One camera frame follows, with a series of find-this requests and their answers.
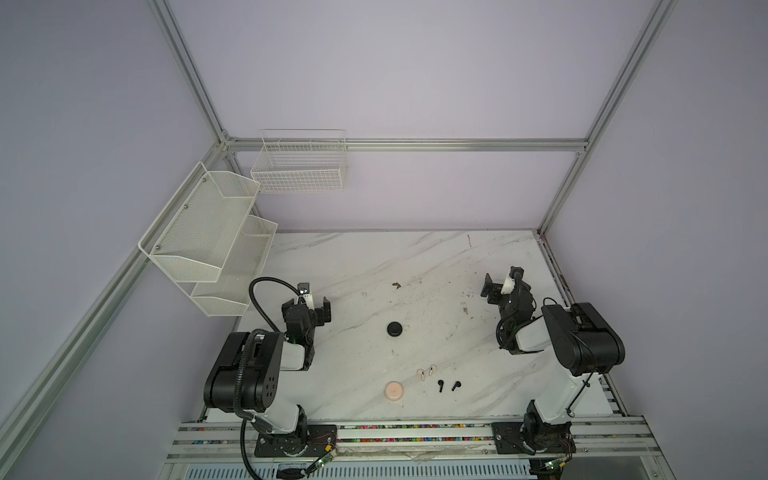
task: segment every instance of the aluminum frame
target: aluminum frame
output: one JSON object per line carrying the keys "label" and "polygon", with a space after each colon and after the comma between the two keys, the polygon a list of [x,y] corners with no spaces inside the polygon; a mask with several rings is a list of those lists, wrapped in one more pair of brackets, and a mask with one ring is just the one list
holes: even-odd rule
{"label": "aluminum frame", "polygon": [[[259,151],[260,138],[231,138],[232,151]],[[347,151],[574,151],[587,148],[584,138],[347,138]]]}
{"label": "aluminum frame", "polygon": [[209,129],[219,139],[219,142],[225,141],[228,138],[227,132],[221,126],[219,116],[216,113],[214,104],[210,100],[208,91],[205,89],[200,72],[197,70],[197,66],[192,59],[187,41],[184,40],[184,35],[181,33],[179,22],[176,19],[176,15],[174,15],[170,2],[168,0],[147,0],[147,3],[160,26],[160,30],[165,37],[165,41],[168,43],[171,53],[174,55],[174,59],[179,65],[187,86],[189,86],[195,97],[197,106],[200,107],[203,113]]}
{"label": "aluminum frame", "polygon": [[[200,72],[194,64],[192,55],[184,36],[174,16],[173,9],[168,0],[147,0],[151,11],[157,19],[163,36],[177,61],[181,73],[187,85],[194,94],[200,110],[208,124],[209,129],[218,139],[218,142],[207,152],[203,162],[207,167],[214,165],[225,157],[230,168],[236,173],[240,172],[240,166],[234,155],[238,151],[259,150],[260,140],[233,139],[227,135],[218,118],[216,110],[207,93]],[[641,33],[638,35],[630,54],[627,56],[610,93],[606,97],[600,112],[589,130],[586,139],[348,139],[348,148],[351,151],[575,151],[577,152],[574,163],[571,165],[566,178],[558,189],[555,198],[545,214],[538,232],[542,234],[540,246],[545,253],[545,259],[558,282],[558,288],[569,302],[573,301],[570,290],[557,268],[554,257],[551,255],[543,234],[547,233],[559,213],[562,205],[567,200],[576,180],[584,170],[595,146],[601,139],[610,120],[614,116],[618,105],[626,95],[632,81],[637,76],[637,70],[647,57],[650,47],[658,37],[666,20],[669,18],[677,0],[657,0],[651,14],[648,16]],[[187,188],[189,181],[197,181],[197,178],[188,178],[182,187],[171,198],[161,215],[156,220],[158,228],[164,227],[174,212],[176,203],[183,199],[181,194]],[[254,206],[254,213],[259,215]],[[8,420],[0,428],[0,479],[5,478],[13,469],[21,457],[23,451],[34,440],[35,436],[44,425],[45,420],[51,414],[52,409],[66,390],[69,382],[79,372],[80,368],[88,360],[101,337],[111,325],[117,312],[131,293],[134,284],[148,259],[135,248],[128,256],[119,271],[109,284],[104,288],[94,305],[89,309],[74,332],[67,338],[56,356],[46,366],[45,370],[27,391],[24,398],[10,415]],[[606,376],[609,385],[612,382]],[[622,412],[626,412],[624,404],[613,394]],[[655,465],[666,465],[666,461]]]}
{"label": "aluminum frame", "polygon": [[603,101],[597,117],[592,122],[592,127],[589,129],[589,134],[587,135],[587,147],[584,152],[576,154],[574,163],[565,175],[563,183],[558,188],[558,192],[555,194],[552,203],[547,209],[547,213],[541,220],[541,225],[539,225],[538,228],[540,233],[546,234],[552,227],[554,219],[557,217],[558,213],[560,213],[560,209],[568,199],[568,195],[571,194],[571,191],[576,184],[576,180],[578,180],[581,172],[584,171],[584,168],[587,166],[587,162],[591,158],[592,152],[594,152],[595,147],[597,147],[600,139],[603,137],[603,133],[605,133],[608,124],[614,117],[619,104],[627,94],[629,87],[632,85],[632,81],[637,77],[637,71],[648,56],[650,47],[653,46],[658,38],[661,29],[664,27],[664,24],[667,23],[667,19],[672,14],[672,10],[674,10],[676,4],[677,0],[657,0],[653,9],[650,11],[640,34],[637,36],[637,40],[635,40],[634,45],[632,45],[632,49],[611,87],[611,91],[608,92],[608,96]]}
{"label": "aluminum frame", "polygon": [[[494,417],[493,419],[452,419],[446,422],[462,424],[481,424],[492,422],[521,421],[520,417]],[[421,423],[418,421],[358,421],[334,422],[338,426],[351,425],[408,425]],[[530,455],[499,455],[495,453],[493,440],[468,440],[455,442],[422,441],[422,442],[377,442],[377,439],[441,436],[442,430],[454,433],[455,430],[466,430],[467,435],[487,438],[492,436],[488,427],[464,427],[460,429],[339,429],[339,446],[345,449],[366,449],[379,445],[397,445],[406,447],[408,453],[391,452],[385,458],[380,453],[357,451],[354,455],[337,457],[334,462],[358,462],[360,460],[410,460],[419,453],[428,454],[429,459],[435,460],[469,460],[469,459],[498,459],[498,458],[537,458]],[[653,437],[643,417],[594,417],[574,419],[571,431],[574,435],[576,452],[574,456],[608,457],[608,456],[640,456],[651,457],[654,460],[648,465],[666,464],[663,453]],[[241,463],[240,456],[240,423],[182,423],[165,460],[164,471],[170,470],[169,465],[189,465],[194,463]],[[343,438],[366,438],[371,442],[344,442]],[[251,451],[256,444],[258,434],[252,428],[246,430],[246,448]],[[446,445],[461,446],[456,450],[441,450]],[[252,459],[258,462],[264,458]],[[289,461],[288,458],[274,458],[274,461]]]}

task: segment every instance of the white mesh basket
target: white mesh basket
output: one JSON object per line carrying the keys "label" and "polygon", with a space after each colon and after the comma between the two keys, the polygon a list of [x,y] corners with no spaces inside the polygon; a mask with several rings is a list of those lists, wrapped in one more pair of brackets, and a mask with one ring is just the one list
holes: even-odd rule
{"label": "white mesh basket", "polygon": [[229,171],[202,175],[155,239],[150,227],[139,248],[208,316],[241,316],[248,285],[261,274],[277,223],[250,214],[259,182]]}
{"label": "white mesh basket", "polygon": [[190,298],[208,316],[242,316],[250,304],[248,286],[261,274],[277,223],[248,215],[216,283],[198,283]]}
{"label": "white mesh basket", "polygon": [[251,169],[263,194],[341,191],[346,179],[343,130],[262,130],[264,146]]}
{"label": "white mesh basket", "polygon": [[259,182],[205,171],[148,252],[174,282],[215,282],[253,207]]}

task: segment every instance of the black knob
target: black knob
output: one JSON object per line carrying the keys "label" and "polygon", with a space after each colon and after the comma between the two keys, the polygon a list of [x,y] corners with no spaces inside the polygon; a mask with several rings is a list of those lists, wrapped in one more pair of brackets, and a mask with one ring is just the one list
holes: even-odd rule
{"label": "black knob", "polygon": [[402,325],[397,322],[392,322],[386,326],[386,332],[389,336],[398,336],[402,333]]}

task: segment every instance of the marble table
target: marble table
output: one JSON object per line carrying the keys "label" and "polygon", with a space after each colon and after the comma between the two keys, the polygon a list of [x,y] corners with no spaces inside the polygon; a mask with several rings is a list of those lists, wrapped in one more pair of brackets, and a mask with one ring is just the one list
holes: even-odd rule
{"label": "marble table", "polygon": [[[486,272],[500,283],[512,265],[525,269],[539,306],[546,296],[562,302],[530,230],[278,233],[263,275],[310,282],[316,302],[328,297],[333,311],[333,321],[316,330],[310,370],[281,372],[279,396],[314,420],[523,415],[552,369],[562,367],[551,347],[514,356],[498,348],[498,307],[480,290]],[[283,326],[280,304],[290,291],[262,282],[256,295]],[[387,334],[392,321],[402,324],[402,335]],[[251,308],[239,330],[254,328],[268,327]],[[416,370],[430,365],[438,371],[422,381]],[[462,386],[452,392],[456,380]],[[404,386],[398,402],[383,394],[391,381]],[[576,415],[611,415],[600,383],[592,385]],[[234,414],[208,413],[208,422],[235,421]]]}

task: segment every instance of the wall-mounted basket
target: wall-mounted basket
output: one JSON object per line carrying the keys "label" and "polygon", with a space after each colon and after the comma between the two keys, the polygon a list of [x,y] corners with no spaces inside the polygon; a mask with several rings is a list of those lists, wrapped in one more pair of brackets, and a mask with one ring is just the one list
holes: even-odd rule
{"label": "wall-mounted basket", "polygon": [[241,316],[277,224],[250,214],[259,182],[202,164],[194,174],[200,179],[165,230],[152,238],[153,225],[139,248],[206,315]]}
{"label": "wall-mounted basket", "polygon": [[344,190],[344,130],[262,130],[263,147],[251,169],[262,194]]}

